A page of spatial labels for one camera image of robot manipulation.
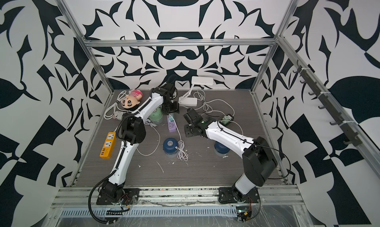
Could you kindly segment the purple power strip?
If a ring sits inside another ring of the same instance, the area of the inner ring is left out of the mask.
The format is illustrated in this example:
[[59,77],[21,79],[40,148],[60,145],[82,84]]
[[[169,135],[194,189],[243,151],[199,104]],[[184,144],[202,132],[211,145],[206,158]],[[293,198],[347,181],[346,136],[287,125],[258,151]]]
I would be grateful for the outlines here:
[[177,126],[176,126],[173,113],[170,113],[169,115],[167,115],[167,125],[168,125],[168,130],[170,133],[174,133],[177,131]]

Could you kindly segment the green meat grinder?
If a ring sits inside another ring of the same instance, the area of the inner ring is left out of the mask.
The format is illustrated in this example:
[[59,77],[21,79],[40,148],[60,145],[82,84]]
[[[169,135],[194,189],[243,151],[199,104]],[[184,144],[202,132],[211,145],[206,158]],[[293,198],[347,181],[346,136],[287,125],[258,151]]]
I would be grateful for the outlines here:
[[163,113],[160,107],[156,108],[151,115],[149,116],[149,120],[155,124],[160,125],[163,121]]

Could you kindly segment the green charger plug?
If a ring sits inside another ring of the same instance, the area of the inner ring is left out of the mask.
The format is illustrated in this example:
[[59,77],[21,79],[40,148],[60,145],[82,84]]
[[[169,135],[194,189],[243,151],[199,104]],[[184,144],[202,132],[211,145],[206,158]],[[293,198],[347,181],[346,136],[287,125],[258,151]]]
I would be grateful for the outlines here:
[[228,123],[231,122],[233,119],[234,119],[234,117],[232,117],[231,115],[225,115],[225,116],[223,117],[223,119],[221,120],[221,122],[224,123],[224,124],[228,124]]

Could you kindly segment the black power strip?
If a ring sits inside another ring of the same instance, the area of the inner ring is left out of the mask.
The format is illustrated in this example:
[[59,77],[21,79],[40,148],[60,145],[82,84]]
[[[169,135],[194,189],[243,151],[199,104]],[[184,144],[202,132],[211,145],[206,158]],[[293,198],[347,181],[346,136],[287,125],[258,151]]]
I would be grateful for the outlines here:
[[231,114],[225,115],[221,120],[220,123],[224,126],[227,126],[228,124],[232,123],[234,121],[234,116]]

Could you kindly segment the blue meat grinder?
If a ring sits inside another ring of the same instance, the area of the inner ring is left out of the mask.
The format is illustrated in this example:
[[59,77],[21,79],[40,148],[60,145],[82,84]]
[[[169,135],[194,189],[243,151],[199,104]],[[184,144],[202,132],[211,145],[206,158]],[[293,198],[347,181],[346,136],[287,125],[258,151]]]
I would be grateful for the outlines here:
[[224,157],[229,153],[230,149],[219,142],[215,142],[214,151],[217,156]]
[[178,154],[178,141],[174,138],[168,138],[163,143],[163,151],[169,157],[174,157]]

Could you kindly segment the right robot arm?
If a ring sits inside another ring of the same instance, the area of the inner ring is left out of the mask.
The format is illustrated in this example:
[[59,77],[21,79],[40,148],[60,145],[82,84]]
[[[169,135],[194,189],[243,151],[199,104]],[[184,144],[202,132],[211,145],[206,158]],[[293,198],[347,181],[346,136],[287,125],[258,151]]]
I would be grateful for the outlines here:
[[189,108],[184,114],[186,137],[201,136],[222,144],[242,158],[244,173],[232,185],[218,189],[221,204],[259,203],[258,187],[262,187],[278,166],[274,151],[262,137],[251,138],[239,134],[221,121],[202,117],[195,109]]

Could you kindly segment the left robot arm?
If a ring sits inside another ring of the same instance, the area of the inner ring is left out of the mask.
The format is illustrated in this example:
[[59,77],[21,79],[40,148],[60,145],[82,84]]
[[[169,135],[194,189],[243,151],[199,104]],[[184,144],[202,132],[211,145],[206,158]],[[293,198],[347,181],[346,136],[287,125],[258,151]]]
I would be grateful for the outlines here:
[[147,100],[139,108],[120,122],[116,130],[116,138],[121,140],[121,148],[112,172],[101,180],[94,190],[98,187],[97,204],[120,204],[125,203],[122,200],[124,195],[123,187],[126,180],[126,174],[134,152],[146,137],[145,122],[157,108],[162,108],[162,114],[179,112],[179,104],[175,101],[177,88],[173,83],[165,83],[162,86],[151,89]]

